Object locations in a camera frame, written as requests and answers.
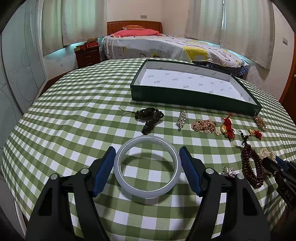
wooden door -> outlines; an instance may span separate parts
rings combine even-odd
[[[279,102],[296,124],[296,35],[294,40],[294,55],[290,75]]]

blue gripper pad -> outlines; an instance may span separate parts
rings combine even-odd
[[[115,155],[116,155],[116,151],[114,147],[111,147],[110,152],[106,156],[105,160],[103,160],[103,163],[96,174],[94,188],[92,191],[94,196],[97,196],[100,192],[103,191],[106,185],[107,179],[112,170]]]
[[[288,165],[281,159],[279,158],[278,156],[276,156],[276,161],[278,163],[278,165],[285,171],[285,172],[288,172],[289,170],[289,167]]]
[[[183,147],[180,148],[179,155],[181,157],[182,167],[189,182],[190,188],[193,192],[199,195],[202,191],[200,187],[200,176]]]

wooden headboard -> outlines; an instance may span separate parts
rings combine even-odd
[[[107,22],[107,35],[116,33],[122,30],[122,28],[127,25],[140,25],[140,26],[143,26],[144,28],[156,30],[161,34],[163,33],[163,26],[161,25],[161,22],[129,20],[129,21]]]

white jade bangle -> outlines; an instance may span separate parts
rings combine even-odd
[[[145,190],[140,190],[132,187],[124,180],[121,172],[121,163],[122,163],[124,154],[132,147],[143,142],[152,142],[154,144],[161,146],[164,150],[166,150],[171,155],[174,162],[174,174],[172,176],[172,179],[165,186],[152,191],[145,191]],[[174,146],[169,142],[167,142],[166,140],[156,136],[139,136],[139,137],[130,139],[129,141],[124,143],[119,149],[119,151],[117,152],[114,159],[114,174],[120,186],[130,194],[138,197],[142,197],[142,198],[158,197],[167,193],[177,183],[181,174],[181,158],[176,148],[174,148]]]

silver screw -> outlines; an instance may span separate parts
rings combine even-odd
[[[88,174],[88,172],[89,172],[89,169],[88,168],[83,168],[83,169],[81,169],[81,174]]]
[[[214,173],[214,170],[213,170],[212,168],[207,168],[207,169],[205,170],[205,172],[206,172],[207,174],[213,174],[213,173]]]
[[[239,174],[237,175],[237,178],[240,179],[240,180],[243,180],[243,179],[244,179],[244,175],[239,173]]]
[[[50,176],[50,179],[51,179],[51,180],[56,180],[57,177],[58,177],[58,175],[55,173],[55,174],[52,174],[52,175]]]

